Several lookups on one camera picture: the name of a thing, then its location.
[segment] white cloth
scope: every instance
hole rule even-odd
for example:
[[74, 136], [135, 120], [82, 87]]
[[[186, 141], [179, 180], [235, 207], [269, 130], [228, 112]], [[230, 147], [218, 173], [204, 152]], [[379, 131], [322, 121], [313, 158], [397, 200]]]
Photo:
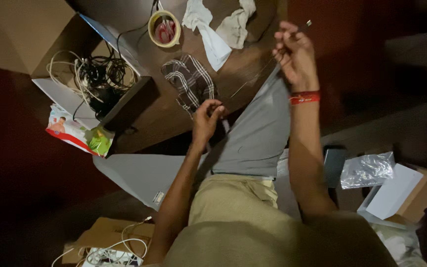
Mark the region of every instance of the white cloth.
[[223, 19], [215, 31], [231, 48], [242, 49], [248, 31], [246, 22], [256, 11], [254, 0], [240, 0], [241, 9], [235, 10], [231, 16]]
[[196, 27], [199, 28], [202, 40], [204, 41], [207, 59], [212, 68], [218, 71], [225, 61], [227, 61], [232, 49], [209, 27], [211, 21], [212, 14], [209, 9], [205, 8], [202, 0], [187, 1], [186, 13], [182, 19], [182, 25], [193, 31]]

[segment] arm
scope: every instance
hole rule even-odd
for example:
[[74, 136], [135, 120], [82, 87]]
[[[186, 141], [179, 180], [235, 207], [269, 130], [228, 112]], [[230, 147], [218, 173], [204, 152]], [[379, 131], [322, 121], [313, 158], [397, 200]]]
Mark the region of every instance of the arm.
[[[293, 93], [318, 91], [314, 49], [298, 27], [281, 22], [273, 55], [281, 64], [286, 78], [293, 84]], [[319, 130], [319, 102], [291, 106], [289, 137], [289, 180], [291, 188], [306, 216], [326, 215], [337, 209], [329, 198], [323, 180], [323, 156]]]
[[[192, 143], [159, 208], [153, 238], [143, 264], [163, 262], [175, 238], [187, 226], [192, 185], [200, 156], [215, 131], [217, 119], [225, 111], [221, 104], [222, 102], [216, 99], [206, 100], [194, 114]], [[214, 112], [209, 117], [207, 114], [212, 107]]]

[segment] masking tape roll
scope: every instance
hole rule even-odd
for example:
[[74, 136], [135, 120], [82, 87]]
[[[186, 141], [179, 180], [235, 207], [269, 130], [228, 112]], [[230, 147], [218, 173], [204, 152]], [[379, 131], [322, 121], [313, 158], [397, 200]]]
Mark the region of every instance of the masking tape roll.
[[[156, 38], [154, 38], [154, 31], [156, 30], [154, 29], [154, 23], [156, 23], [157, 19], [160, 18], [161, 16], [169, 16], [170, 18], [172, 18], [172, 20], [175, 23], [174, 38], [167, 44], [160, 43], [159, 41], [156, 40]], [[154, 14], [149, 19], [148, 31], [149, 31], [149, 37], [151, 38], [151, 41], [153, 41], [157, 46], [167, 48], [167, 47], [172, 47], [174, 45], [179, 44], [179, 38], [181, 37], [181, 25], [179, 24], [179, 21], [175, 18], [175, 16], [172, 15], [172, 13], [169, 11], [158, 10], [154, 12]]]

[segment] brown checkered cloth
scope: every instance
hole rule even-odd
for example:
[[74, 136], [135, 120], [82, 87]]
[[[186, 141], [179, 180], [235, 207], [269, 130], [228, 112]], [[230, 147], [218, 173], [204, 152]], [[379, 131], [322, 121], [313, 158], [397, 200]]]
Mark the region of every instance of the brown checkered cloth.
[[217, 97], [217, 87], [204, 67], [193, 56], [182, 55], [161, 67], [164, 77], [179, 91], [177, 102], [192, 117], [207, 99]]

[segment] crumpled cloth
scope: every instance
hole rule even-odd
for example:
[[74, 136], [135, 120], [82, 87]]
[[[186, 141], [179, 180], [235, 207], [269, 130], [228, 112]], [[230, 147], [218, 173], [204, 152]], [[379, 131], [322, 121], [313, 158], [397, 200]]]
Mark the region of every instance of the crumpled cloth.
[[254, 0], [240, 0], [241, 9], [235, 10], [231, 16], [223, 19], [215, 31], [231, 48], [242, 49], [248, 35], [246, 22], [256, 11]]
[[212, 18], [212, 13], [204, 6], [202, 0], [188, 0], [186, 13], [182, 19], [182, 25], [192, 31], [194, 31], [196, 27], [199, 29], [204, 42], [207, 59], [212, 68], [218, 71], [225, 61], [227, 61], [232, 49], [209, 27]]
[[218, 95], [217, 87], [207, 71], [189, 54], [169, 60], [162, 65], [161, 72], [179, 91], [177, 102], [191, 117], [205, 100], [214, 99]]

